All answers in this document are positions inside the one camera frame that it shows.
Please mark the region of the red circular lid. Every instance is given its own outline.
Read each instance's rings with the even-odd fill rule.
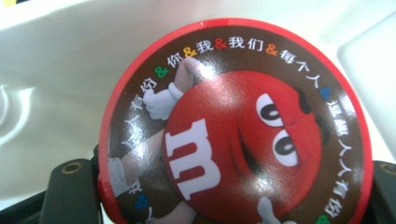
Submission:
[[[128,67],[99,166],[117,223],[359,223],[373,178],[343,75],[299,36],[245,19],[185,26]]]

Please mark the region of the cartoon eye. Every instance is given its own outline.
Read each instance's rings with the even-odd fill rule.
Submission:
[[[285,166],[298,164],[297,152],[286,130],[280,131],[273,142],[273,152],[276,159]]]
[[[283,121],[271,97],[265,93],[257,99],[256,110],[260,119],[271,127],[282,127]]]

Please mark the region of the screw hole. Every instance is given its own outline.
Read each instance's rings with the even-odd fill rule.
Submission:
[[[64,168],[62,168],[62,173],[64,173],[65,175],[71,175],[77,171],[79,171],[82,167],[82,164],[79,162],[72,162],[67,164],[66,166],[64,166]]]

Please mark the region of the red rim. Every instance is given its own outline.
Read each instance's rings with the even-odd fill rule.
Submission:
[[[127,221],[122,217],[116,199],[113,196],[113,191],[110,186],[110,177],[107,166],[108,130],[110,127],[110,122],[113,112],[116,107],[116,103],[119,100],[120,95],[122,94],[124,86],[126,85],[128,80],[134,75],[134,71],[151,54],[153,54],[155,51],[160,49],[163,45],[166,45],[167,43],[176,39],[177,37],[183,36],[193,31],[203,30],[207,28],[221,27],[221,26],[229,26],[229,25],[240,25],[240,26],[267,30],[275,34],[282,35],[287,39],[292,40],[293,42],[296,42],[297,44],[308,50],[310,53],[312,53],[312,55],[317,57],[332,72],[335,78],[339,81],[340,85],[343,87],[344,91],[351,100],[354,109],[356,111],[358,123],[361,128],[361,136],[362,136],[362,144],[363,144],[363,152],[364,152],[364,161],[363,161],[364,174],[361,184],[361,196],[359,198],[359,202],[355,210],[355,214],[352,216],[352,219],[350,219],[350,223],[359,223],[366,210],[367,203],[370,197],[370,191],[371,191],[372,179],[373,179],[373,163],[372,163],[372,155],[371,155],[370,136],[361,109],[361,104],[359,102],[357,95],[353,91],[351,85],[348,83],[346,78],[340,73],[340,71],[335,67],[335,65],[318,49],[316,49],[314,46],[309,44],[307,41],[303,40],[301,37],[270,23],[266,23],[263,21],[247,20],[247,19],[237,19],[237,18],[200,21],[184,26],[180,29],[177,29],[174,32],[170,33],[169,35],[162,37],[154,44],[149,46],[146,50],[144,50],[123,73],[122,77],[117,83],[107,103],[105,114],[103,117],[101,132],[100,132],[100,139],[99,139],[100,177],[98,180],[98,188],[102,202],[106,202],[104,203],[104,207],[107,211],[107,214],[116,223],[127,223]]]

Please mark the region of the cartoon hand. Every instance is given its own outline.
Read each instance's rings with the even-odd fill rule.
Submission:
[[[143,96],[143,102],[152,119],[168,119],[169,114],[175,107],[178,99],[183,95],[173,82],[167,90],[154,93],[154,90],[148,90]]]
[[[110,172],[111,188],[114,196],[118,197],[129,189],[125,181],[125,172],[119,158],[109,158],[107,164]]]
[[[268,198],[266,197],[260,198],[259,204],[257,205],[257,211],[259,212],[259,215],[262,217],[261,224],[280,224],[280,221],[274,215],[272,203]],[[297,222],[286,221],[283,224],[297,224]]]

